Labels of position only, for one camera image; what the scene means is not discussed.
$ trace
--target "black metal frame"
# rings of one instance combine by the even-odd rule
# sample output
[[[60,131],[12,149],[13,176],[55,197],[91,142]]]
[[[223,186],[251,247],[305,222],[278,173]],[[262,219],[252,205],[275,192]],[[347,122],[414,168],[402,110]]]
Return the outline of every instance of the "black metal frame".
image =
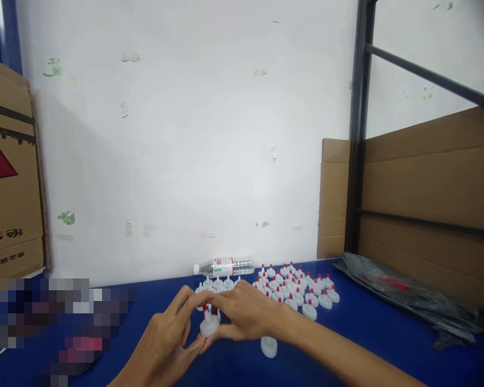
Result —
[[[364,156],[366,152],[367,101],[369,95],[371,57],[373,55],[379,56],[394,65],[416,74],[421,78],[484,108],[484,94],[373,46],[376,1],[377,0],[359,0],[357,15],[350,117],[350,174],[348,178],[346,239],[344,249],[350,253],[359,252],[360,217],[362,214],[484,237],[484,230],[478,228],[451,225],[362,209],[362,181],[364,179]]]

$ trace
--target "bottle label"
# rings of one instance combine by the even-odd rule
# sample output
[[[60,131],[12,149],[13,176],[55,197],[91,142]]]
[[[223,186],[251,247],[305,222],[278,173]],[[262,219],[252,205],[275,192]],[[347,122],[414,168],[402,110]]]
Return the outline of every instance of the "bottle label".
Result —
[[[228,275],[233,275],[233,257],[214,259],[213,276],[225,277]]]

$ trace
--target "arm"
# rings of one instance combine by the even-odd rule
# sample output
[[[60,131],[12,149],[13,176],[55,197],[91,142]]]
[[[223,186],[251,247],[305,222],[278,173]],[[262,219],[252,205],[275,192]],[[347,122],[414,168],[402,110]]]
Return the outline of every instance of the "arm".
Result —
[[[256,340],[271,336],[294,345],[352,387],[424,386],[392,364],[358,344],[266,297],[245,281],[210,301],[221,309],[231,325],[221,325],[207,338],[203,351],[219,338]]]

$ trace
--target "brown cardboard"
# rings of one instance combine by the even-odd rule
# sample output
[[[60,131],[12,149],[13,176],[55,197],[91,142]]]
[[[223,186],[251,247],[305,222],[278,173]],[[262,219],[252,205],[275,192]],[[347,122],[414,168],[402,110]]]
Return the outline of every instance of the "brown cardboard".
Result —
[[[340,256],[344,250],[350,162],[348,140],[323,140],[317,257]]]
[[[362,208],[484,229],[484,109],[366,140]],[[484,311],[484,238],[362,216],[359,253]]]
[[[396,234],[389,237],[388,228],[383,226],[384,222],[394,222]],[[480,262],[470,263],[475,261],[476,251],[474,250],[475,242],[462,242],[460,247],[464,251],[458,255],[457,260],[453,262],[453,269],[456,267],[459,271],[448,268],[448,262],[453,260],[451,255],[443,255],[439,257],[441,259],[440,264],[436,264],[426,260],[424,253],[431,253],[431,250],[438,248],[437,244],[434,245],[433,241],[423,242],[418,246],[418,252],[416,255],[412,255],[413,252],[410,248],[403,248],[407,243],[405,241],[411,239],[409,228],[404,228],[399,222],[391,220],[383,220],[376,218],[362,217],[362,233],[360,235],[360,247],[359,254],[382,262],[395,270],[400,271],[412,278],[416,278],[421,282],[431,286],[435,289],[439,289],[443,293],[453,297],[457,301],[464,303],[477,310],[484,311],[484,281],[475,278],[473,271],[463,274],[463,267],[459,266],[459,261],[467,262],[467,264],[479,266],[480,263],[484,264],[484,259],[478,258]],[[375,241],[372,238],[376,235],[381,235],[379,241]],[[401,235],[401,240],[394,240],[395,237]],[[460,235],[455,234],[448,238],[452,238],[454,241],[459,239]],[[453,253],[451,247],[446,245],[447,241],[441,240],[439,248],[448,249],[447,254]]]
[[[41,238],[0,249],[0,278],[22,278],[38,271],[44,266],[42,257]]]
[[[365,162],[484,147],[484,109],[474,107],[366,140]]]
[[[1,64],[0,106],[32,118],[27,81]],[[44,263],[36,142],[31,124],[0,114],[2,278],[25,276]]]
[[[484,147],[367,163],[362,208],[484,229]]]

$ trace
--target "hand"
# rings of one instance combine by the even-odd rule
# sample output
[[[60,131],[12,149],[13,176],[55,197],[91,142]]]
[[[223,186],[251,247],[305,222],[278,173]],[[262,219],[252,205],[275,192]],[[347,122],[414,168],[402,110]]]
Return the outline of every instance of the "hand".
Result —
[[[187,348],[190,316],[215,293],[195,294],[183,286],[164,313],[155,314],[114,386],[169,386],[175,384],[199,355],[205,339],[199,334]]]
[[[206,339],[203,353],[218,339],[257,340],[263,336],[276,337],[279,321],[283,321],[288,305],[277,303],[246,281],[240,281],[233,290],[215,294],[209,301],[219,308],[231,324],[221,324],[217,332]]]

